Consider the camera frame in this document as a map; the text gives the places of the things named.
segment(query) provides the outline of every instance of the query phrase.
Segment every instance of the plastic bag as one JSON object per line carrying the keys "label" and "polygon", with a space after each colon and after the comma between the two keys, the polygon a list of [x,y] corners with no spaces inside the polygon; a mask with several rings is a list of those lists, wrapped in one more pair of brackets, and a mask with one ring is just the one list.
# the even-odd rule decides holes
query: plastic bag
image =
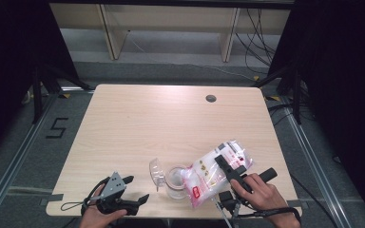
{"label": "plastic bag", "polygon": [[213,198],[227,183],[226,176],[215,161],[220,154],[233,169],[243,165],[247,170],[252,165],[252,160],[236,141],[224,142],[194,161],[182,171],[184,188],[194,208]]}

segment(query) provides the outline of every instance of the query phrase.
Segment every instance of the floor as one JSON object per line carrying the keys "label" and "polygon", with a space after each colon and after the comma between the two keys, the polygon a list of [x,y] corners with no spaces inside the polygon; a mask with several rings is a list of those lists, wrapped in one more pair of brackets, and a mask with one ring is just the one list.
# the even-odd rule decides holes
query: floor
{"label": "floor", "polygon": [[[63,29],[62,32],[81,79],[92,86],[100,83],[250,86],[255,76],[264,77],[262,72],[268,69],[254,54],[246,56],[238,38],[230,61],[223,63],[218,35],[212,33],[131,31],[119,60],[111,61],[101,31]],[[249,37],[240,34],[246,44]],[[278,42],[279,36],[264,36],[264,43],[270,48],[276,48]],[[264,50],[255,47],[254,51],[264,62],[269,62]],[[45,205],[92,93],[71,88],[73,85],[66,81],[60,83],[70,89],[67,92],[70,97],[45,97],[46,114],[37,124],[31,124],[33,103],[24,104],[0,145],[0,189],[4,189],[0,192],[0,227],[77,227],[78,219],[48,216]],[[275,98],[278,83],[275,80],[262,88],[269,107],[290,100],[290,95]],[[333,160],[335,151],[324,138],[307,100],[302,104],[302,125],[296,124],[289,108],[271,111],[271,120],[294,177],[303,210],[303,227],[365,227],[363,200],[340,162]],[[66,130],[63,137],[50,139],[48,136],[59,134],[51,129],[55,122]],[[228,227],[222,219],[172,222],[125,219],[118,223],[117,227],[165,227],[166,224]],[[271,227],[263,219],[241,220],[238,225]]]}

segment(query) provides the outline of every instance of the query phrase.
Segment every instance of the wooden tabletop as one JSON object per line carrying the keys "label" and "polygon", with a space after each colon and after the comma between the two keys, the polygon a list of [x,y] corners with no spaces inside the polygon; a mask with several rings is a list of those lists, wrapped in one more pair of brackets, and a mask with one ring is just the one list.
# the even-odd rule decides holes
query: wooden tabletop
{"label": "wooden tabletop", "polygon": [[[208,95],[216,101],[208,102]],[[150,194],[137,218],[221,219],[211,200],[193,210],[189,198],[171,199],[164,187],[157,192],[149,163],[158,158],[164,170],[188,166],[229,140],[237,140],[253,159],[247,173],[275,168],[278,176],[270,183],[286,200],[298,199],[258,88],[99,85],[53,191],[64,194],[63,200],[51,201],[47,213],[80,216],[80,206],[61,211],[61,205],[82,201],[116,171],[123,178],[134,176],[123,200]]]}

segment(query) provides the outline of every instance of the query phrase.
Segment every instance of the red label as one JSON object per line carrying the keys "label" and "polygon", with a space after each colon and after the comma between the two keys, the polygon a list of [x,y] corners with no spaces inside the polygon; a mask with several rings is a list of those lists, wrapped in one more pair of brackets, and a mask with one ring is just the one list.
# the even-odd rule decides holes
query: red label
{"label": "red label", "polygon": [[200,190],[198,190],[198,187],[195,186],[192,188],[192,193],[194,194],[195,199],[199,198],[201,196]]}

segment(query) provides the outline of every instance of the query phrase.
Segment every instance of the person's left hand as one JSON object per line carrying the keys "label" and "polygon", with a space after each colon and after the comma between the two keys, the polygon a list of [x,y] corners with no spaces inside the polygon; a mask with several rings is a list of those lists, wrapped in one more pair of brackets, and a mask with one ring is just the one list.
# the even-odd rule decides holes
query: person's left hand
{"label": "person's left hand", "polygon": [[[100,187],[94,192],[93,196],[98,196],[104,187],[105,184],[100,185]],[[89,206],[82,217],[80,228],[105,228],[111,221],[122,218],[126,215],[125,209],[115,211],[108,215],[102,214],[94,204],[95,200],[92,200],[89,203]]]}

